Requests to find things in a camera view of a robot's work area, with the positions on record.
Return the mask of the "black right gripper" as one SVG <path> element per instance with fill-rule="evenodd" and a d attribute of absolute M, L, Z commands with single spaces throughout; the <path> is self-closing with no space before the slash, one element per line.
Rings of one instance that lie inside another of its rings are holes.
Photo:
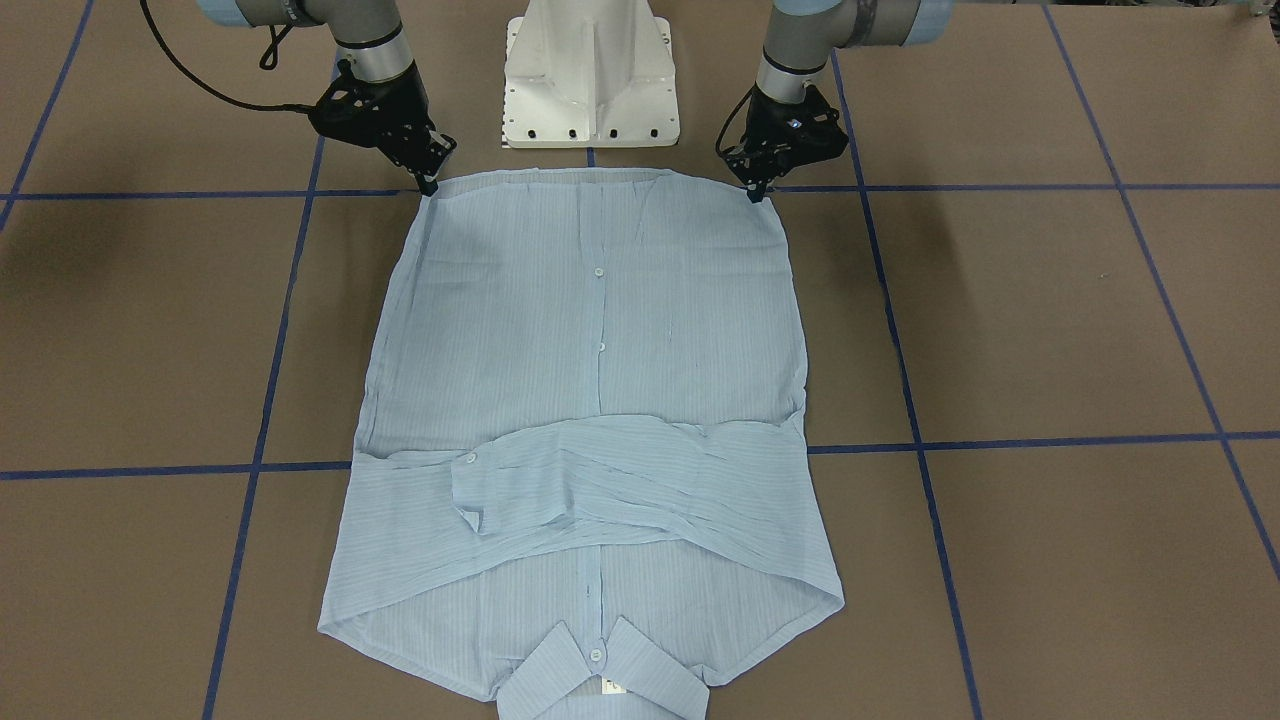
<path fill-rule="evenodd" d="M 339 61 L 338 76 L 308 109 L 308 120 L 325 137 L 376 149 L 407 170 L 424 197 L 439 190 L 438 176 L 457 141 L 436 129 L 416 63 L 396 78 L 361 79 L 355 64 Z"/>

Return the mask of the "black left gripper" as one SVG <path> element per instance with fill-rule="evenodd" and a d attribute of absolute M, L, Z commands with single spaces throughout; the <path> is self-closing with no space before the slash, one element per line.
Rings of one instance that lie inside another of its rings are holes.
<path fill-rule="evenodd" d="M 716 155 L 746 186 L 751 204 L 762 202 L 771 186 L 791 170 L 835 160 L 847 147 L 840 111 L 813 85 L 803 87 L 797 104 L 780 102 L 751 88 L 716 138 Z"/>

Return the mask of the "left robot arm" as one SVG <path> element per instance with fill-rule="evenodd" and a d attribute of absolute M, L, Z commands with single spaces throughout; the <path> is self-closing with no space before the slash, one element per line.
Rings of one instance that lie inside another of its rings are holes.
<path fill-rule="evenodd" d="M 790 172 L 840 158 L 849 136 L 817 87 L 835 50 L 936 41 L 952 1 L 774 1 L 756 78 L 726 118 L 716 154 L 762 202 Z"/>

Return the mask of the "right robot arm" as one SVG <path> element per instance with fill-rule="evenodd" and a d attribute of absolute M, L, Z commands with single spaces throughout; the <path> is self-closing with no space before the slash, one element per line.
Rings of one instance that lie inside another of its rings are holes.
<path fill-rule="evenodd" d="M 406 170 L 426 197 L 457 142 L 429 115 L 428 92 L 394 1 L 201 1 L 229 27 L 326 28 L 335 78 L 310 105 L 289 105 L 329 140 L 378 150 Z"/>

